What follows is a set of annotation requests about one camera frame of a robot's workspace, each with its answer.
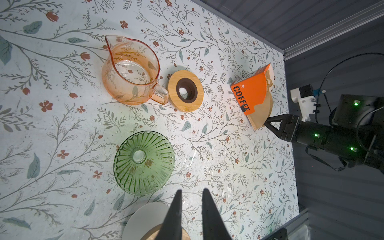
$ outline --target black cable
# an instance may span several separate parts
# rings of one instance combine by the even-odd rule
[[[323,94],[324,94],[324,98],[325,98],[325,101],[327,102],[327,105],[328,105],[329,111],[330,111],[330,112],[332,112],[332,110],[331,110],[331,107],[329,106],[329,103],[328,103],[328,98],[327,98],[327,95],[325,95],[325,93],[323,93]]]
[[[367,152],[369,152],[369,153],[372,153],[372,154],[375,154],[375,153],[373,153],[373,152],[371,152],[370,150],[368,150],[368,149],[361,143],[361,141],[360,141],[360,139],[359,139],[359,126],[360,126],[361,121],[362,121],[367,115],[369,115],[370,113],[374,113],[374,112],[376,112],[376,111],[379,111],[380,109],[383,109],[383,108],[384,108],[384,106],[382,106],[382,107],[380,107],[380,108],[377,108],[377,109],[375,109],[375,110],[372,110],[372,111],[368,112],[367,114],[365,114],[365,115],[360,119],[360,121],[359,121],[359,123],[358,123],[358,125],[357,125],[357,127],[356,127],[356,138],[357,138],[357,141],[358,141],[359,145],[360,145],[365,151],[367,151]]]
[[[319,122],[317,121],[317,105],[319,104],[320,93],[321,93],[321,87],[323,86],[323,83],[324,83],[325,79],[327,78],[327,76],[330,74],[330,72],[331,72],[335,67],[339,66],[339,65],[342,64],[343,62],[346,62],[346,61],[348,61],[348,60],[350,60],[350,59],[352,59],[352,58],[356,58],[356,57],[360,57],[360,56],[364,56],[364,55],[381,55],[381,56],[384,56],[383,53],[362,53],[362,54],[358,54],[358,55],[352,56],[352,57],[350,57],[350,58],[347,58],[347,59],[345,59],[345,60],[342,60],[341,62],[339,62],[338,64],[336,64],[333,68],[331,68],[331,70],[327,73],[327,75],[325,75],[323,81],[322,81],[321,84],[320,84],[319,95],[318,95],[318,97],[317,97],[317,101],[316,101],[316,109],[315,109],[315,112],[314,112],[314,118],[315,118],[315,120],[316,120],[316,123],[319,123]]]

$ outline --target red flower print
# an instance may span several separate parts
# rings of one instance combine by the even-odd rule
[[[80,106],[80,108],[76,109],[77,111],[79,111],[79,113],[83,113],[85,112],[85,109],[83,109],[83,106]]]
[[[23,93],[25,95],[28,95],[28,93],[30,93],[31,91],[29,90],[29,88],[23,88]]]
[[[47,110],[52,110],[53,103],[50,103],[49,101],[44,101],[44,103],[39,103],[41,110],[43,112],[46,112]]]
[[[128,23],[126,23],[125,21],[120,21],[120,24],[122,29],[128,28]]]
[[[46,16],[47,16],[47,18],[48,18],[51,22],[57,22],[57,20],[59,19],[59,16],[56,15],[54,12],[47,12]]]
[[[103,174],[103,172],[99,172],[99,171],[95,171],[95,175],[93,175],[93,177],[92,178],[97,178],[97,179],[99,179],[100,177],[101,177],[101,175]]]
[[[81,53],[81,54],[80,54],[80,57],[81,57],[81,59],[83,59],[83,61],[86,61],[87,59],[88,59],[88,60],[91,59],[91,56],[90,56],[89,53],[87,53],[87,52],[83,52],[83,53]]]
[[[70,97],[71,97],[71,98],[77,98],[78,96],[77,96],[76,93],[70,93]]]
[[[69,153],[65,152],[65,150],[61,150],[60,152],[61,153],[57,154],[56,156],[61,157],[61,159],[65,159],[65,157],[69,155]]]

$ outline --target floral tablecloth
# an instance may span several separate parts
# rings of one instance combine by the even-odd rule
[[[208,188],[234,239],[260,239],[298,215],[291,144],[254,131],[229,84],[271,63],[272,115],[288,111],[283,56],[188,0],[3,0],[0,4],[1,239],[120,239],[141,206],[183,190],[183,227],[202,239]],[[117,103],[101,81],[104,36],[144,41],[159,82],[195,73],[204,102],[193,113],[152,100]],[[124,193],[116,150],[157,131],[175,169],[152,195]]]

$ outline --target wooden coaster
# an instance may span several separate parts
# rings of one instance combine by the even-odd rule
[[[188,93],[185,99],[179,92],[180,88],[184,88]],[[203,85],[198,77],[190,71],[180,70],[175,72],[169,79],[167,90],[170,102],[181,112],[193,112],[203,103]]]

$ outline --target pitcher handle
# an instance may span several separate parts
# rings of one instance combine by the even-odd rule
[[[153,87],[156,93],[160,94],[160,96],[153,94],[151,99],[153,101],[156,101],[162,105],[167,104],[168,98],[169,98],[169,93],[167,90],[165,90],[162,86],[160,86],[158,83]]]

